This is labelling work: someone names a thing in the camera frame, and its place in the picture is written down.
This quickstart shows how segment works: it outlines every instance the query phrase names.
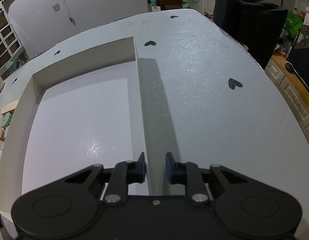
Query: heart drawing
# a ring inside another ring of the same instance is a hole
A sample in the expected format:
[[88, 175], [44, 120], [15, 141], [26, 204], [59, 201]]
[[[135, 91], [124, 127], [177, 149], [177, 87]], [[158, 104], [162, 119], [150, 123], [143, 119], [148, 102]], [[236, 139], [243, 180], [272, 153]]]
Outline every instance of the heart drawing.
[[155, 45], [157, 45], [157, 43], [155, 43], [154, 41], [148, 41], [148, 42], [145, 43], [145, 46], [149, 46], [149, 45], [155, 46]]
[[243, 87], [243, 85], [239, 81], [236, 81], [233, 78], [229, 78], [228, 83], [229, 83], [229, 88], [231, 88], [231, 89], [235, 89], [235, 86], [240, 87], [240, 88]]

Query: wall socket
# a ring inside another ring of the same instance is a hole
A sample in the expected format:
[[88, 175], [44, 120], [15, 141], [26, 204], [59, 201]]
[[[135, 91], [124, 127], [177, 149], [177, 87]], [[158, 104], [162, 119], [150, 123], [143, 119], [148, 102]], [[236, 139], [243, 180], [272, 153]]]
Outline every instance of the wall socket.
[[55, 12], [61, 9], [60, 5], [57, 3], [56, 5], [53, 6], [53, 9]]

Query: shelf unit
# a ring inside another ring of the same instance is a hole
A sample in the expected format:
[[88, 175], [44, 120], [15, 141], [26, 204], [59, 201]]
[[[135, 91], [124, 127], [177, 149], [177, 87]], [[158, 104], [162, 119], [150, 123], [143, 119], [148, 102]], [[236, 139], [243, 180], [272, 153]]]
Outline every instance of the shelf unit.
[[11, 24], [0, 29], [0, 76], [13, 64], [23, 47]]

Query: cardboard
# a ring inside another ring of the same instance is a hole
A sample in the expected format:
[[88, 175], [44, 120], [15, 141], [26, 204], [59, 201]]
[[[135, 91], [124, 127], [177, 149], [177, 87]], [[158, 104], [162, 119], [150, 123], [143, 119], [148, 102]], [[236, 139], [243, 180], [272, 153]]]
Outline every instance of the cardboard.
[[14, 111], [0, 162], [0, 213], [10, 211], [21, 195], [27, 143], [40, 100], [48, 88], [107, 66], [136, 61], [133, 37], [102, 44], [71, 55], [35, 73]]
[[0, 127], [0, 140], [4, 141], [4, 129]]
[[14, 113], [14, 110], [16, 109], [16, 106], [18, 105], [19, 100], [13, 101], [7, 105], [5, 105], [2, 110], [1, 110], [1, 114], [5, 115], [6, 113]]

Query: wooden countertop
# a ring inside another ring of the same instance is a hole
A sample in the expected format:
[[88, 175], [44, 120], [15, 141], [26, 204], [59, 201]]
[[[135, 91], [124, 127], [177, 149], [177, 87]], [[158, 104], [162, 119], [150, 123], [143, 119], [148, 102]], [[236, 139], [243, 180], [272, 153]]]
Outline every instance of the wooden countertop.
[[285, 63], [287, 62], [283, 56], [275, 56], [271, 57], [271, 60], [280, 68], [280, 70], [285, 74], [285, 76], [290, 80], [290, 82], [294, 85], [296, 90], [299, 92], [302, 100], [309, 108], [309, 92], [306, 87], [300, 81], [300, 79], [294, 73], [289, 73], [285, 68]]

